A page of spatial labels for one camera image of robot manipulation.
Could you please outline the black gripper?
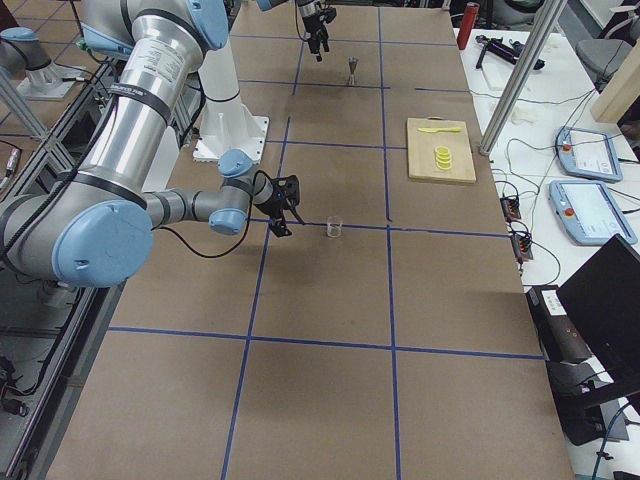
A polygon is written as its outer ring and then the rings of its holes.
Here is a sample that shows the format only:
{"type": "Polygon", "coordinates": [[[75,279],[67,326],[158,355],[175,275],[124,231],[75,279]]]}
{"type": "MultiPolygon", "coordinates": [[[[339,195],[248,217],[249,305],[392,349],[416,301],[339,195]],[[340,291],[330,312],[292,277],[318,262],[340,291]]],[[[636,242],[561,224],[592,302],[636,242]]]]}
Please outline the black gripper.
{"type": "Polygon", "coordinates": [[[323,60],[320,52],[320,45],[325,52],[329,52],[329,34],[326,25],[335,19],[335,8],[327,5],[299,5],[298,11],[301,15],[306,42],[311,45],[311,53],[317,62],[323,60]]]}
{"type": "Polygon", "coordinates": [[[284,216],[285,210],[290,211],[301,225],[306,225],[306,222],[297,212],[295,206],[289,207],[284,195],[276,185],[275,179],[266,176],[265,186],[271,188],[271,193],[267,200],[259,204],[259,210],[269,217],[268,226],[275,236],[291,236],[292,232],[288,228],[284,216]]]}

